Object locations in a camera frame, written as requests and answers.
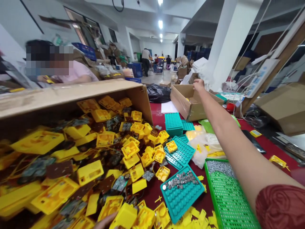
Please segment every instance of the ceiling light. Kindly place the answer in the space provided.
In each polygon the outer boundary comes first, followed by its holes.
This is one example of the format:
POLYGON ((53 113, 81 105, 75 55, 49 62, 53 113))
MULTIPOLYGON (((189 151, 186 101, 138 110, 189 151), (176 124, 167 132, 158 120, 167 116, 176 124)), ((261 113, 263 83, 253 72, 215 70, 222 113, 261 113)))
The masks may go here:
POLYGON ((162 21, 162 20, 159 20, 158 23, 159 23, 159 28, 162 29, 162 28, 163 28, 163 21, 162 21))

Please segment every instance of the table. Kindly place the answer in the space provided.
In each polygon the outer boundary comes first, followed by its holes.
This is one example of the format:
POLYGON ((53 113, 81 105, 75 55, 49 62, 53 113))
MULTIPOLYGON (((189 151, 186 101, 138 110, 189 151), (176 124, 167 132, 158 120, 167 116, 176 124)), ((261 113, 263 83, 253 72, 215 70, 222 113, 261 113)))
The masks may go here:
MULTIPOLYGON (((162 130, 165 130, 165 116, 163 113, 161 113, 161 104, 157 103, 151 103, 150 104, 151 110, 152 110, 152 119, 154 126, 159 125, 162 127, 162 130)), ((241 125, 241 129, 245 129, 248 131, 253 130, 253 127, 249 125, 245 120, 239 120, 239 123, 241 125)), ((260 136, 257 138, 257 142, 262 146, 262 148, 266 151, 266 154, 264 156, 269 159, 272 155, 278 156, 280 159, 287 162, 287 165, 289 166, 289 169, 296 169, 298 168, 297 162, 289 157, 283 150, 281 150, 278 146, 273 144, 269 139, 267 139, 265 136, 260 136)), ((212 198, 210 194, 210 189, 207 183, 206 173, 204 168, 200 169, 197 165, 194 164, 194 162, 191 160, 189 163, 192 170, 195 172, 197 176, 203 175, 204 179, 201 181, 203 184, 207 187, 207 193, 203 193, 193 204, 193 207, 195 207, 198 211, 201 211, 201 209, 204 209, 207 212, 207 217, 212 216, 212 210, 214 210, 214 206, 212 203, 212 198)), ((170 177, 174 175, 177 172, 177 169, 175 169, 172 165, 168 164, 166 167, 168 167, 171 170, 170 177)), ((157 172, 159 166, 154 166, 154 171, 157 172)), ((287 169, 283 170, 285 173, 290 175, 290 172, 287 169)), ((159 181, 157 178, 153 178, 150 182, 147 183, 147 188, 144 189, 144 194, 141 197, 141 200, 145 200, 146 205, 154 210, 161 202, 164 201, 163 195, 161 193, 160 185, 162 184, 161 181, 159 181), (155 203, 155 201, 159 198, 159 196, 162 197, 161 202, 158 201, 155 203)))

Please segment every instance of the hand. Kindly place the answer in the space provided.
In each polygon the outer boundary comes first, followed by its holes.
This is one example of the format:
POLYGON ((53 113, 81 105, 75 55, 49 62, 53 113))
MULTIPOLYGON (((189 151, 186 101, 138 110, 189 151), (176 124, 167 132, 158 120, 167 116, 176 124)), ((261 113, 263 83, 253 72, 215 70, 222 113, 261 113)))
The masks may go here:
POLYGON ((204 88, 204 81, 202 79, 195 79, 193 83, 193 87, 196 91, 205 90, 204 88))
POLYGON ((93 229, 104 229, 106 228, 106 226, 108 226, 113 220, 114 218, 117 216, 117 212, 107 216, 105 219, 103 219, 102 221, 98 222, 93 229))

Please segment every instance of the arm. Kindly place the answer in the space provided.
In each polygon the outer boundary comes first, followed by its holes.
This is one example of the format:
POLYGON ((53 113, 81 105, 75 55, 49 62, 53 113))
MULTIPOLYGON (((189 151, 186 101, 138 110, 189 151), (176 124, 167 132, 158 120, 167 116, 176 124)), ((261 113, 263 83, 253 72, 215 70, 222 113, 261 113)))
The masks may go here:
POLYGON ((269 185, 286 184, 304 189, 257 151, 231 115, 204 89, 203 80, 195 80, 193 86, 254 212, 257 195, 269 185))

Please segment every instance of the white paper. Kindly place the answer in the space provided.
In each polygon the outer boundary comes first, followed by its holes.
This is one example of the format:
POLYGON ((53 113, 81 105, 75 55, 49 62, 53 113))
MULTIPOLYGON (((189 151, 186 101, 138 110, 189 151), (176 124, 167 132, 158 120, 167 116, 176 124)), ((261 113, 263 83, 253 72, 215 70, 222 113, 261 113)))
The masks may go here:
POLYGON ((161 113, 176 113, 178 112, 172 101, 161 104, 161 113))

